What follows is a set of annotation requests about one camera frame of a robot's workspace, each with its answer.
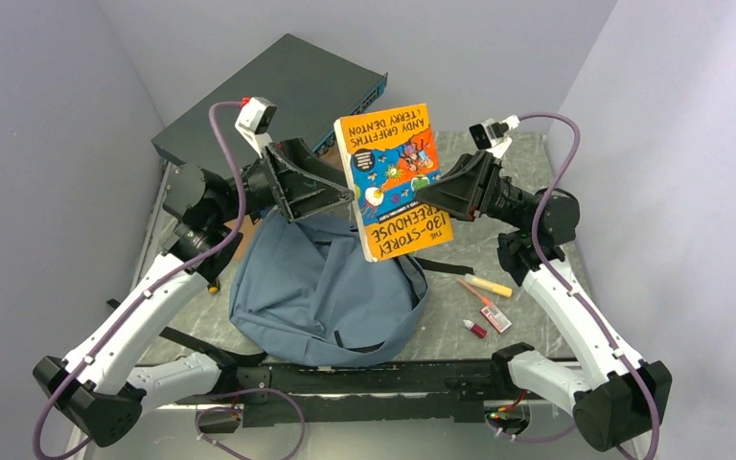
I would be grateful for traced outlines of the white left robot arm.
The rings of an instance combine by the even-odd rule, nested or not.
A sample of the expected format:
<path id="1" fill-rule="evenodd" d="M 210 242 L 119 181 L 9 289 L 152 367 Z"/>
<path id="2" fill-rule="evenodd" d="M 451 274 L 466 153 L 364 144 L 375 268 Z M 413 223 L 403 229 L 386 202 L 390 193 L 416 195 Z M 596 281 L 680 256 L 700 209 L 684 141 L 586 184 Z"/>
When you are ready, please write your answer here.
<path id="1" fill-rule="evenodd" d="M 170 325 L 232 261 L 242 234 L 228 222 L 270 209 L 301 219 L 353 198 L 344 172 L 299 138 L 261 142 L 255 160 L 229 178 L 197 165 L 178 166 L 163 202 L 177 221 L 170 242 L 81 345 L 35 366 L 34 379 L 50 408 L 104 448 L 161 406 L 192 397 L 229 400 L 242 371 L 259 365 L 260 357 L 233 354 Z"/>

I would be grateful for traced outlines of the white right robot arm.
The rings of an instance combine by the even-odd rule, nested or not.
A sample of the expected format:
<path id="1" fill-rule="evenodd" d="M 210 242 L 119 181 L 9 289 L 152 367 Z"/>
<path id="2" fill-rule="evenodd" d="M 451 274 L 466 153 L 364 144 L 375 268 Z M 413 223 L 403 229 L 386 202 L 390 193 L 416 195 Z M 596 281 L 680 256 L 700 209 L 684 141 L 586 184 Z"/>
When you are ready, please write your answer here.
<path id="1" fill-rule="evenodd" d="M 461 155 L 414 196 L 456 220 L 486 216 L 512 226 L 497 237 L 499 264 L 538 302 L 578 362 L 571 369 L 525 343 L 508 346 L 492 357 L 494 392 L 512 398 L 524 390 L 554 404 L 597 451 L 655 459 L 672 375 L 622 338 L 577 280 L 563 250 L 576 237 L 577 198 L 552 187 L 520 188 L 484 150 Z"/>

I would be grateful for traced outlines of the yellow bottom book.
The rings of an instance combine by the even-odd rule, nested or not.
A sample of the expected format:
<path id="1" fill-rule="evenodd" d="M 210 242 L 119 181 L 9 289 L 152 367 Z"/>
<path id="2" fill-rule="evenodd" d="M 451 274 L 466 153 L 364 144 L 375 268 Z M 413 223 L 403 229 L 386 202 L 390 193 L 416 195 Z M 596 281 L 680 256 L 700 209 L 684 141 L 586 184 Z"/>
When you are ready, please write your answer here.
<path id="1" fill-rule="evenodd" d="M 415 198 L 442 176 L 426 104 L 344 116 L 333 132 L 367 262 L 453 240 L 447 212 Z"/>

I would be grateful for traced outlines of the blue backpack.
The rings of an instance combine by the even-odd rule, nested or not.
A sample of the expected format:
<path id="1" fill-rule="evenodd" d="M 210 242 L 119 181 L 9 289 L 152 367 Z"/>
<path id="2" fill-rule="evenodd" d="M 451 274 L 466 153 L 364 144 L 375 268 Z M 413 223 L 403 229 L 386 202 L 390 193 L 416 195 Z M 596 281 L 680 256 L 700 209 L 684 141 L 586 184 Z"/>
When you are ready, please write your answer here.
<path id="1" fill-rule="evenodd" d="M 318 367 L 365 367 L 399 355 L 430 298 L 428 271 L 473 268 L 403 255 L 364 259 L 357 228 L 316 215 L 268 215 L 253 232 L 229 294 L 229 320 L 258 352 L 230 353 L 240 366 L 272 357 Z"/>

